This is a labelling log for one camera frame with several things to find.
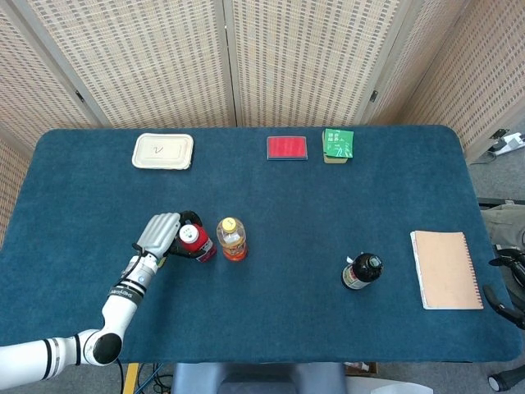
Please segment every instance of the black bottle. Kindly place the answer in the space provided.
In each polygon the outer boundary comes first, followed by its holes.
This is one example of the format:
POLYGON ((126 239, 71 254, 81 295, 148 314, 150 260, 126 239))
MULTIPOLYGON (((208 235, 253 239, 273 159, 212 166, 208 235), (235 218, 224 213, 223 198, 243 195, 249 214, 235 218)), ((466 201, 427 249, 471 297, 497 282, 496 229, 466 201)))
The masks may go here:
POLYGON ((358 290, 378 279, 382 272, 381 259, 371 253, 363 253, 343 269, 341 278, 346 287, 358 290))

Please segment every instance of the beige partition screen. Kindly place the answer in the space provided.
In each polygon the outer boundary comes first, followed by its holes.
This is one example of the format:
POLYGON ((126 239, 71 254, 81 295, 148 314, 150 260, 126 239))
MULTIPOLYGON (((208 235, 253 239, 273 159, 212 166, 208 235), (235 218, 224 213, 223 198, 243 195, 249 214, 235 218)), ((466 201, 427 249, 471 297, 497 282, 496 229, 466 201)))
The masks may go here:
POLYGON ((29 164, 28 158, 0 140, 0 247, 29 164))
POLYGON ((452 127, 473 159, 469 147, 493 134, 524 99, 525 2, 479 0, 471 2, 399 121, 452 127))
POLYGON ((399 0, 233 0, 231 6, 235 105, 244 126, 355 122, 401 7, 399 0))
POLYGON ((220 2, 29 3, 114 127, 234 121, 220 48, 224 26, 217 25, 220 2))
POLYGON ((32 150, 52 128, 91 127, 0 3, 0 129, 32 150))
POLYGON ((398 118, 403 105, 418 87, 445 39, 449 36, 466 2, 464 0, 418 0, 415 19, 400 51, 392 51, 377 86, 375 103, 370 103, 363 122, 388 125, 398 118))

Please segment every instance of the spiral notebook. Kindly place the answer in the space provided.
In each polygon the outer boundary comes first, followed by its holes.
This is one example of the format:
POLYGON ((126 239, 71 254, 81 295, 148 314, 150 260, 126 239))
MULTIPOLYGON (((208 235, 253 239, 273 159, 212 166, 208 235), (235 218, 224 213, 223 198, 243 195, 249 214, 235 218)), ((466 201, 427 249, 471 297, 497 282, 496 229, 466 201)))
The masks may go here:
POLYGON ((462 232, 413 231, 413 256, 425 309, 483 309, 462 232))

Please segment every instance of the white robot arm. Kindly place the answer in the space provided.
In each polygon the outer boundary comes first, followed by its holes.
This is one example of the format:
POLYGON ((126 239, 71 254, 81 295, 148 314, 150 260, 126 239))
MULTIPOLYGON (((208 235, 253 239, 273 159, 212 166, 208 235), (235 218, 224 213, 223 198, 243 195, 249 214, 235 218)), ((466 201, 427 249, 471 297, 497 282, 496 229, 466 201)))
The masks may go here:
POLYGON ((102 309, 102 329, 83 331, 69 338, 0 346, 0 390, 50 379, 67 365, 102 366, 114 362, 121 353, 124 333, 157 273, 159 262, 168 253, 193 257, 176 246, 177 233, 185 220, 200 223, 199 217, 191 211, 163 213, 151 218, 134 244, 139 255, 131 259, 109 291, 102 309))

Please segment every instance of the white paper plate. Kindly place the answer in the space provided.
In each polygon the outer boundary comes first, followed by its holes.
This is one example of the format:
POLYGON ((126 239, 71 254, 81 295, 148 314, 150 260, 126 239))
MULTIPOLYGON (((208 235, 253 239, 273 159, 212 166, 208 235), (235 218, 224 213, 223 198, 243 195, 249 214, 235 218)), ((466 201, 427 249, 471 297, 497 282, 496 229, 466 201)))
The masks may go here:
POLYGON ((137 139, 131 162, 137 168, 185 170, 193 150, 191 135, 144 133, 137 139))

